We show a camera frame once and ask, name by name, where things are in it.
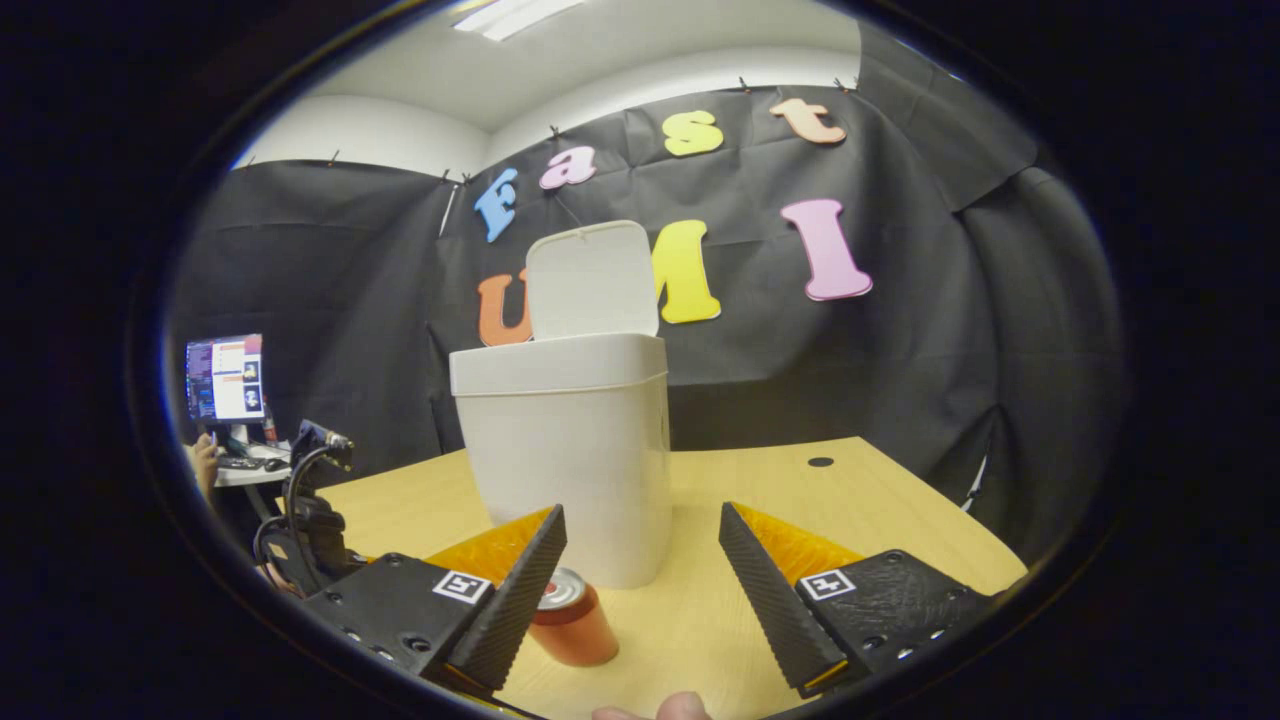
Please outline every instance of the computer monitor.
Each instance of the computer monitor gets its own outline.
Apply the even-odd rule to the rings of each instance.
[[[187,410],[201,425],[261,423],[266,418],[262,336],[188,342]]]

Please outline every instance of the keyboard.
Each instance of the keyboard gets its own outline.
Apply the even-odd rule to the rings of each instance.
[[[257,470],[266,460],[261,457],[236,457],[232,455],[219,455],[218,468],[220,470]]]

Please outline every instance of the can lid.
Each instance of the can lid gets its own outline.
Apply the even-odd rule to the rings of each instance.
[[[586,594],[586,580],[568,568],[557,568],[538,601],[538,610],[562,610]]]

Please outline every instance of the red can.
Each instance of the red can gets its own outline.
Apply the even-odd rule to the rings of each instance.
[[[602,665],[618,653],[618,638],[595,588],[568,568],[557,568],[538,602],[529,634],[564,665]]]

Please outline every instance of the person's hand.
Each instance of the person's hand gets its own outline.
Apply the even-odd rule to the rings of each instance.
[[[620,707],[598,707],[591,711],[591,720],[643,720]],[[658,706],[657,720],[712,720],[703,706],[703,698],[695,692],[676,693]]]
[[[205,500],[209,500],[210,493],[214,491],[214,480],[218,479],[218,457],[214,456],[218,448],[214,447],[214,441],[209,437],[209,433],[204,433],[196,439],[192,450],[195,451],[196,486],[200,488],[200,495],[205,496]]]

